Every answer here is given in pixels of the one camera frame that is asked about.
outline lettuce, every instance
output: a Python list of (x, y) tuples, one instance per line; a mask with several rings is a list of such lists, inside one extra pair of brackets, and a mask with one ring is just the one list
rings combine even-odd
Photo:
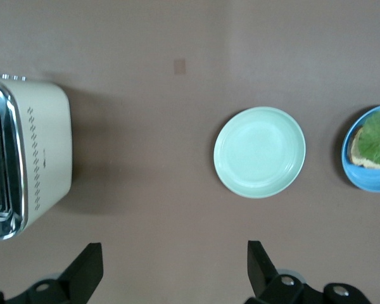
[(358, 149), (363, 157), (380, 164), (380, 111), (374, 112), (364, 122)]

